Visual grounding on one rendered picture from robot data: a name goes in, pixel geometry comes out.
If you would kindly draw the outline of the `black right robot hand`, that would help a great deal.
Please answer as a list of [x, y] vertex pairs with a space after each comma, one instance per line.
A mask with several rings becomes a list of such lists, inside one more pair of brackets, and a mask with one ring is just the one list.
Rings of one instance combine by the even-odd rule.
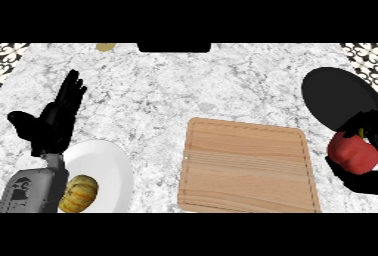
[[[359, 112], [340, 127], [337, 132], [344, 132], [344, 137], [358, 135], [367, 143], [378, 149], [378, 111]], [[343, 167], [325, 157], [334, 175], [340, 178], [344, 186], [356, 193], [378, 195], [378, 170], [356, 175], [347, 172]]]

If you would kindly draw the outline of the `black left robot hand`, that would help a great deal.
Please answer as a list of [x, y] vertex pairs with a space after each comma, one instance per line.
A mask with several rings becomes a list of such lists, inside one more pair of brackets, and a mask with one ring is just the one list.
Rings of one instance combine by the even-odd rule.
[[31, 142], [31, 156], [62, 154], [71, 143], [76, 116], [87, 87], [71, 70], [62, 82], [55, 100], [46, 105], [39, 117], [24, 111], [12, 111], [8, 120], [21, 139]]

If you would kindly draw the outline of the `red bell pepper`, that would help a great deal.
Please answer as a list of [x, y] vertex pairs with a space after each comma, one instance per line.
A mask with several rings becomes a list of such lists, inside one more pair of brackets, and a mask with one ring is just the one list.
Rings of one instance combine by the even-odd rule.
[[378, 149], [358, 135], [346, 138], [344, 132], [337, 132], [331, 139], [328, 156], [356, 175], [367, 174], [378, 165]]

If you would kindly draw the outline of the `wooden cutting board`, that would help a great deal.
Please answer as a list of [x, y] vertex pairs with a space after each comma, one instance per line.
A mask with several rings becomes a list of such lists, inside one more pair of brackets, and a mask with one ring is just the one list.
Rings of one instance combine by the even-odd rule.
[[178, 203], [192, 212], [318, 213], [321, 205], [303, 131], [191, 119]]

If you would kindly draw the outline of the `black round pan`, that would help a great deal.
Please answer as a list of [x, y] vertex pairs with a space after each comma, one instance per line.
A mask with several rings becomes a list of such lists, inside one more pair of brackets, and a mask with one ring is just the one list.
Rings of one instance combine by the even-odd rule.
[[358, 75], [340, 68], [313, 69], [302, 82], [302, 94], [312, 115], [333, 131], [358, 113], [378, 111], [378, 92]]

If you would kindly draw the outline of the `white plate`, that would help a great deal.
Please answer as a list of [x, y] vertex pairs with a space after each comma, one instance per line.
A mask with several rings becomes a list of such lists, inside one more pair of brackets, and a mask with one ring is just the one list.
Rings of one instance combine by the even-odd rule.
[[121, 147], [107, 140], [89, 140], [70, 146], [64, 160], [70, 179], [87, 175], [99, 185], [85, 213], [126, 213], [133, 197], [133, 168]]

